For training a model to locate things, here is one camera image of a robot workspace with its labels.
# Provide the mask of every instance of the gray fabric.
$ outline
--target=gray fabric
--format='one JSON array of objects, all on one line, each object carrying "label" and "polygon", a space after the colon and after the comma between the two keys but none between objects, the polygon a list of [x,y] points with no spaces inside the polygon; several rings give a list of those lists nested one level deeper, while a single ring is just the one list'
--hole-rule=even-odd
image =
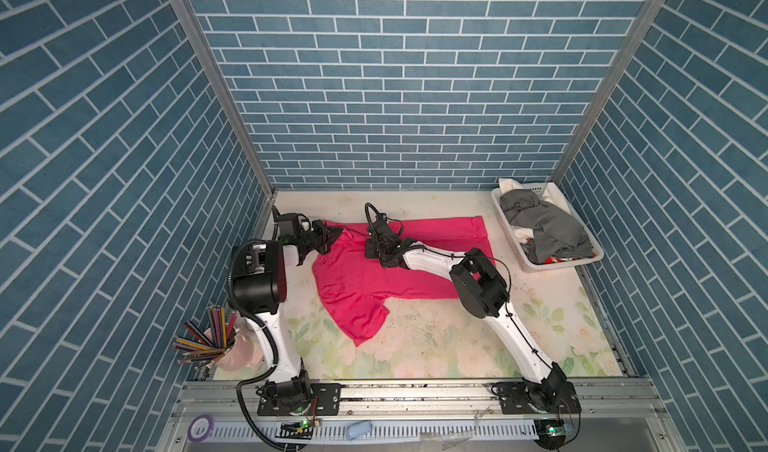
[{"label": "gray fabric", "polygon": [[593,256],[592,244],[581,223],[560,207],[539,200],[534,192],[508,191],[498,203],[511,225],[533,229],[533,246],[524,250],[534,264],[541,265],[550,257]]}]

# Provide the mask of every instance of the blue brick wall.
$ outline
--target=blue brick wall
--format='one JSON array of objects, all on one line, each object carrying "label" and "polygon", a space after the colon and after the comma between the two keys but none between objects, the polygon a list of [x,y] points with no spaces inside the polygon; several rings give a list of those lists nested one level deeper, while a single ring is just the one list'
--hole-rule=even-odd
[{"label": "blue brick wall", "polygon": [[263,194],[168,0],[0,0],[0,450],[145,450]]},{"label": "blue brick wall", "polygon": [[667,0],[564,180],[689,450],[766,449],[768,2]]},{"label": "blue brick wall", "polygon": [[191,0],[277,188],[547,178],[643,0]]}]

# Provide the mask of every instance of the white plastic basket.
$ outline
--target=white plastic basket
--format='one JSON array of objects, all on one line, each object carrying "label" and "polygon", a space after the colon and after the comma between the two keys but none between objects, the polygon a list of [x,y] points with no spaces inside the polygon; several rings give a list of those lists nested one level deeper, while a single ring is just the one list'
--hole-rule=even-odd
[{"label": "white plastic basket", "polygon": [[[535,192],[536,195],[541,197],[542,193],[544,192],[544,187],[546,187],[547,184],[533,183],[533,184],[522,184],[522,186],[523,188],[527,188],[530,191]],[[594,252],[594,257],[579,258],[578,260],[558,262],[556,264],[544,264],[544,265],[534,264],[528,259],[528,255],[525,255],[525,251],[523,250],[522,244],[518,242],[518,240],[514,237],[514,233],[512,232],[512,226],[509,224],[509,222],[507,222],[507,218],[504,216],[504,211],[502,211],[502,206],[498,203],[498,199],[501,197],[502,197],[502,189],[494,188],[494,190],[491,192],[491,199],[494,205],[496,205],[496,217],[498,218],[498,221],[502,224],[502,228],[504,228],[504,233],[507,236],[507,240],[509,241],[509,244],[512,246],[514,255],[518,258],[518,262],[520,263],[520,268],[523,270],[523,272],[527,272],[530,274],[533,272],[554,270],[555,268],[576,267],[577,265],[591,264],[592,262],[602,260],[602,258],[605,256],[605,252],[603,251],[603,248],[598,243],[598,239],[594,237],[594,235],[592,234],[592,231],[589,229],[589,227],[586,226],[584,221],[581,220],[581,217],[576,213],[576,210],[574,210],[573,206],[571,206],[571,202],[569,202],[568,212],[571,214],[573,218],[578,220],[579,223],[581,223],[584,226],[584,229],[587,232],[587,236],[589,237],[589,241],[592,244],[592,252]]]}]

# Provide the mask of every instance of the blue eraser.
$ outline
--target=blue eraser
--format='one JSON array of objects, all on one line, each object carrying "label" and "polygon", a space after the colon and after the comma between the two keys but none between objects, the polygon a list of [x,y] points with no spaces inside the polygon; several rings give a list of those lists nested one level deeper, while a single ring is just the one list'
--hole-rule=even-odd
[{"label": "blue eraser", "polygon": [[371,430],[373,430],[373,426],[371,425],[370,420],[352,424],[346,428],[346,439],[354,440],[361,435],[370,434]]}]

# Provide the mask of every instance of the pencil holder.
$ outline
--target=pencil holder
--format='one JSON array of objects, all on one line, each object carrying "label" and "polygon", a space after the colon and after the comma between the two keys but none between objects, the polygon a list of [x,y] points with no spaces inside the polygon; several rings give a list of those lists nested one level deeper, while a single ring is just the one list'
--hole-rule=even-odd
[{"label": "pencil holder", "polygon": [[[205,331],[206,337],[210,338],[210,329]],[[243,335],[239,329],[235,332],[235,345],[226,352],[224,357],[216,362],[216,366],[227,372],[236,372],[250,365],[257,368],[264,360],[264,352],[261,347],[255,344]]]}]

